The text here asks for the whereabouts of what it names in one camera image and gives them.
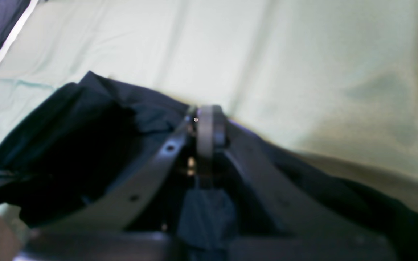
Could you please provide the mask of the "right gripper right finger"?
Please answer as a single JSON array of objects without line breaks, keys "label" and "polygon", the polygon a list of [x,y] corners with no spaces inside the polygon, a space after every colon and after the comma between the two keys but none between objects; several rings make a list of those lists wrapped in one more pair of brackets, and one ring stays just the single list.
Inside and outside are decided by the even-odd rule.
[{"label": "right gripper right finger", "polygon": [[221,106],[213,106],[213,149],[223,150],[237,170],[241,189],[275,231],[309,241],[350,241],[381,235],[330,208],[298,188],[268,159],[259,140],[231,124]]}]

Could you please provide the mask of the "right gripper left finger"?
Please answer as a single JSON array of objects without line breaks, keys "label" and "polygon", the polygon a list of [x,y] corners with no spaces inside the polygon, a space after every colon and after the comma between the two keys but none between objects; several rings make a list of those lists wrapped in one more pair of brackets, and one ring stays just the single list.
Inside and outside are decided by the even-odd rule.
[{"label": "right gripper left finger", "polygon": [[136,173],[95,203],[43,226],[42,231],[86,232],[126,228],[153,200],[181,150],[191,143],[191,138],[212,133],[213,107],[190,107],[178,128]]}]

